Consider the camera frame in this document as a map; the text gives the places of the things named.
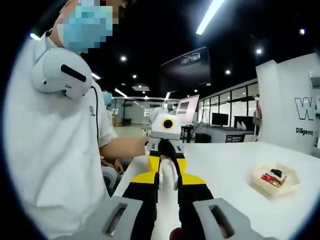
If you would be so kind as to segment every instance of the glass wall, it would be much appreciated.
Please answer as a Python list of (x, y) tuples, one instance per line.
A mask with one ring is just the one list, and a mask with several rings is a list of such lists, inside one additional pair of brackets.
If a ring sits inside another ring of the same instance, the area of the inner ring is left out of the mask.
[(256, 94), (259, 94), (258, 83), (201, 100), (198, 105), (198, 122), (212, 124), (212, 113), (228, 114), (228, 122), (224, 126), (234, 127), (236, 116), (254, 115)]

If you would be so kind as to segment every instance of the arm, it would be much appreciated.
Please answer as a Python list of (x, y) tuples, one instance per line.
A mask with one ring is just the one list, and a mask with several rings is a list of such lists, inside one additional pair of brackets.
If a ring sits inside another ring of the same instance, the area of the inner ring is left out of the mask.
[(101, 147), (100, 154), (105, 158), (111, 159), (133, 158), (145, 155), (145, 143), (147, 141), (147, 137), (118, 137)]

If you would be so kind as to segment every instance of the logo on shirt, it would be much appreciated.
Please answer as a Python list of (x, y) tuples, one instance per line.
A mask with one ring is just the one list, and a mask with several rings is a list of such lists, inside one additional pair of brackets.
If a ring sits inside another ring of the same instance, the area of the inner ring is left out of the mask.
[(90, 113), (91, 113), (91, 116), (94, 116), (94, 117), (96, 116), (96, 115), (95, 115), (95, 109), (94, 109), (93, 106), (91, 106), (91, 105), (89, 106), (89, 111), (90, 111)]

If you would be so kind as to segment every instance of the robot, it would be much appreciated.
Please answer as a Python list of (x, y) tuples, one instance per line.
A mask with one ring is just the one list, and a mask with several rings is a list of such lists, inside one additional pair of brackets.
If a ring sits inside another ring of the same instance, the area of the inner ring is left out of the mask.
[(223, 240), (220, 224), (233, 240), (275, 240), (251, 229), (250, 220), (222, 198), (214, 198), (205, 181), (186, 173), (187, 160), (180, 141), (177, 116), (161, 110), (150, 115), (152, 125), (147, 144), (149, 172), (134, 177), (122, 197), (108, 201), (106, 228), (122, 209), (113, 236), (107, 240), (150, 240), (157, 219), (158, 190), (162, 187), (162, 165), (172, 168), (173, 189), (178, 191), (179, 220), (187, 239)]

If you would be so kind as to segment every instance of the gray gripper finger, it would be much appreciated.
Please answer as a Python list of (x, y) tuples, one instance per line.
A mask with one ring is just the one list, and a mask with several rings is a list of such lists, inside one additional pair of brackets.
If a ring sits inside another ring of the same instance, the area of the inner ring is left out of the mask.
[(224, 240), (218, 222), (227, 228), (230, 240), (277, 240), (263, 237), (251, 228), (249, 218), (222, 198), (195, 201), (206, 240)]
[(113, 219), (117, 217), (116, 215), (119, 210), (124, 209), (114, 229), (114, 235), (106, 234), (106, 240), (130, 240), (138, 212), (143, 202), (136, 199), (114, 196), (106, 204), (108, 204), (108, 208), (105, 213), (106, 223), (103, 229), (105, 234), (110, 229)]

